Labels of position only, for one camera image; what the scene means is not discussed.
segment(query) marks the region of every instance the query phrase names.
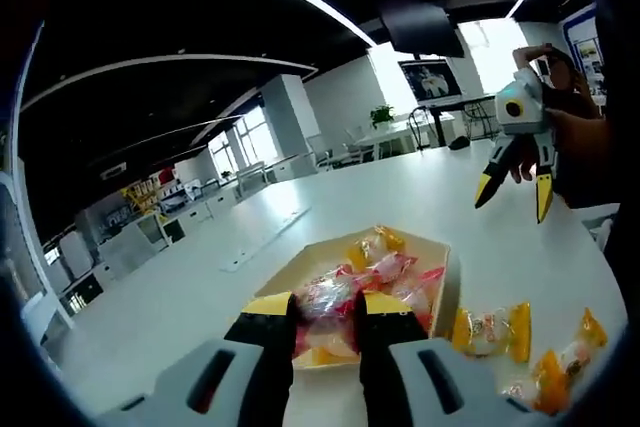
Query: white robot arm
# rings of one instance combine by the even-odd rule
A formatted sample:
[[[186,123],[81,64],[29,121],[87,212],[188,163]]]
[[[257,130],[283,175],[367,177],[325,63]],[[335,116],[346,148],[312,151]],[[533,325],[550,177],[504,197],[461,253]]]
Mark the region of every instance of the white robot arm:
[[[553,198],[556,152],[553,131],[542,102],[542,82],[529,68],[518,70],[514,81],[496,94],[496,117],[502,131],[482,173],[475,206],[482,207],[493,197],[509,168],[518,165],[527,142],[533,140],[538,150],[536,170],[537,218],[542,222]]]

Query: yellow candy wrapper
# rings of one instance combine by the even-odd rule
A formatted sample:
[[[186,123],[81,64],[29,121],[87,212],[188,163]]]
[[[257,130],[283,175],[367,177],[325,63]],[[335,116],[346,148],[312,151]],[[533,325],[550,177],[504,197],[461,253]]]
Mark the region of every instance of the yellow candy wrapper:
[[[529,376],[514,380],[502,393],[549,415],[569,405],[567,377],[552,350],[542,356]]]
[[[381,261],[392,252],[404,253],[405,241],[389,227],[376,225],[373,233],[355,242],[347,251],[347,257],[356,273]]]
[[[483,314],[458,309],[451,342],[454,349],[470,356],[507,352],[514,362],[528,362],[531,349],[529,303]]]
[[[586,308],[573,342],[560,354],[560,367],[569,383],[591,363],[597,350],[606,343],[606,332]]]

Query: poster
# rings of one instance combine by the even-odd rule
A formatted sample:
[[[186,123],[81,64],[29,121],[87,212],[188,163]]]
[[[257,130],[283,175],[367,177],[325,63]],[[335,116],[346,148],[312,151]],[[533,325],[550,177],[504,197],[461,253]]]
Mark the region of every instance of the poster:
[[[445,60],[399,62],[418,102],[460,95],[460,87]]]
[[[587,79],[591,95],[594,97],[594,100],[596,100],[596,103],[599,103],[595,97],[604,97],[606,92],[604,89],[604,73],[598,40],[596,38],[587,39],[582,42],[576,42],[574,46],[580,57],[584,76]]]

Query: black table leg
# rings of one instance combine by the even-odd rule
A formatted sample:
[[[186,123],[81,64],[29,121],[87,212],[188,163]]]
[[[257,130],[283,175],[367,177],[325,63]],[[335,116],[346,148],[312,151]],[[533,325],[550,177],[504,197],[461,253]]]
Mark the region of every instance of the black table leg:
[[[440,112],[431,112],[433,115],[433,123],[436,125],[436,136],[438,137],[438,146],[444,147],[447,142],[444,140],[444,131],[442,130],[442,122],[440,122]]]

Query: table surface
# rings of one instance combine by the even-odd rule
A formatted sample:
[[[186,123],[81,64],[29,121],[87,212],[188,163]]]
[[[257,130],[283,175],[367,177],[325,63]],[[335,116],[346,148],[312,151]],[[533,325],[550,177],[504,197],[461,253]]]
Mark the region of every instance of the table surface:
[[[443,113],[440,115],[440,120],[442,122],[449,122],[454,120],[454,117],[451,114]],[[433,117],[429,116],[427,118],[427,122],[420,122],[418,125],[421,130],[426,128],[434,128]],[[367,134],[354,142],[355,145],[370,145],[372,143],[386,142],[391,139],[395,139],[398,137],[403,137],[405,135],[411,135],[411,127],[406,120],[399,120],[396,122],[391,122],[389,126],[379,127],[377,129],[371,129]]]
[[[490,311],[529,301],[532,363],[571,342],[585,307],[614,343],[626,324],[619,289],[586,229],[558,198],[538,225],[535,185],[507,179],[474,209],[491,148],[477,141],[456,152],[430,149],[278,183],[224,219],[203,222],[75,317],[61,363],[67,385],[90,412],[151,392],[164,368],[223,336],[252,294],[305,245],[377,223],[451,245],[462,265],[462,307]],[[309,207],[237,271],[218,268],[272,235],[269,229],[292,210]],[[489,362],[498,383],[513,374],[497,366],[512,365],[505,360]],[[366,425],[357,367],[295,374],[285,425],[303,423]]]

